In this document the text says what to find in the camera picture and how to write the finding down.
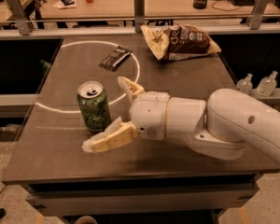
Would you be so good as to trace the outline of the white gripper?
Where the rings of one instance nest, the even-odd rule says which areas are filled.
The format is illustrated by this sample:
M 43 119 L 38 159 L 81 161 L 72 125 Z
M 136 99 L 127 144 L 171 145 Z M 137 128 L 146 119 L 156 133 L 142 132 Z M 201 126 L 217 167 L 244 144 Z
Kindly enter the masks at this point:
M 165 114 L 170 95 L 166 92 L 149 91 L 126 77 L 118 77 L 119 87 L 125 92 L 132 106 L 131 121 L 115 119 L 102 133 L 98 133 L 82 144 L 87 153 L 105 152 L 128 145 L 138 136 L 145 139 L 164 138 Z

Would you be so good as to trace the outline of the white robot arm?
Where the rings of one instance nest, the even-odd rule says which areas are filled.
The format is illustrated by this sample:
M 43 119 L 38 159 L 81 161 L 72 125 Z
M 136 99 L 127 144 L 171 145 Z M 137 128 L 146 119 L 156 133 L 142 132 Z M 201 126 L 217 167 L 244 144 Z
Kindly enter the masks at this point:
M 280 164 L 280 112 L 245 93 L 220 89 L 204 101 L 145 91 L 126 77 L 118 84 L 131 103 L 130 120 L 115 119 L 84 141 L 86 152 L 105 152 L 141 137 L 172 139 L 220 160 L 241 157 L 249 144 Z

